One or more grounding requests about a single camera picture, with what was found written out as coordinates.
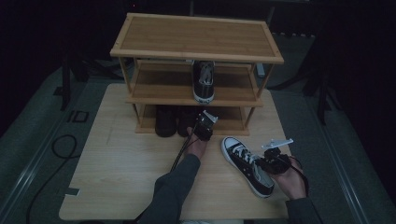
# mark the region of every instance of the gray carpet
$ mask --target gray carpet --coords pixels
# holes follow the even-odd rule
[[[311,43],[301,38],[277,37],[276,42],[286,63],[277,66],[269,85],[278,84],[294,76],[296,69]],[[43,162],[32,176],[30,188],[21,192],[1,223],[26,223],[26,211],[34,195],[62,164],[51,152],[52,141],[64,134],[77,138],[79,154],[89,134],[106,86],[114,81],[107,78],[91,78],[85,83],[73,81],[72,102],[68,110],[61,112],[61,98],[53,96],[55,87],[61,84],[59,71],[52,74],[26,106],[20,117],[0,140],[0,202],[8,202],[20,174],[30,159],[43,149]],[[310,197],[325,223],[396,223],[396,210],[379,182],[367,159],[359,138],[346,115],[332,106],[326,111],[326,126],[316,117],[318,99],[304,97],[304,82],[283,90],[272,91],[276,109],[288,138],[291,153],[299,158],[310,180]],[[89,112],[87,122],[67,122],[72,110]],[[66,156],[73,149],[71,138],[64,138],[55,145],[59,154]],[[48,183],[36,199],[31,211],[31,223],[78,223],[62,221],[58,217],[78,159],[70,160]],[[287,223],[286,220],[255,220],[255,223]]]

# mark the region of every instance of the black shoe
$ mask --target black shoe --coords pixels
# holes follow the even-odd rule
[[[192,91],[194,94],[194,99],[201,105],[208,105],[213,101],[215,96],[215,90],[213,87],[214,73],[214,62],[194,62],[192,69]]]
[[[156,105],[155,133],[160,137],[170,137],[176,131],[176,107],[174,105]]]
[[[194,127],[198,114],[203,111],[203,108],[195,105],[182,105],[178,111],[178,125],[177,133],[182,137],[187,137],[188,127]]]
[[[242,172],[257,196],[266,198],[271,195],[274,181],[260,167],[259,156],[251,154],[242,142],[233,137],[222,140],[221,151],[225,159]]]

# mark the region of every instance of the dark sleeve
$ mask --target dark sleeve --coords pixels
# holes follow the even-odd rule
[[[173,172],[158,178],[152,202],[139,224],[177,223],[181,207],[191,190],[200,165],[199,159],[189,154]]]
[[[321,224],[318,211],[311,199],[302,198],[286,202],[290,224]]]

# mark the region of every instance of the bottom shelf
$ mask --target bottom shelf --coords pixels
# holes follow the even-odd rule
[[[209,106],[206,111],[219,117],[213,126],[214,135],[249,135],[244,107]],[[155,117],[155,105],[141,105],[135,132],[155,133]]]

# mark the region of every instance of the person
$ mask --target person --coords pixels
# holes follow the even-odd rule
[[[191,134],[191,128],[188,128],[188,133]],[[176,169],[156,180],[153,199],[138,221],[139,224],[179,222],[182,205],[192,188],[207,145],[206,141],[199,140],[195,134],[190,143],[184,152],[184,159]],[[290,161],[302,172],[294,158]],[[286,201],[289,223],[322,223],[312,201],[306,197],[304,181],[296,171],[289,169],[284,174],[270,176],[290,199]]]

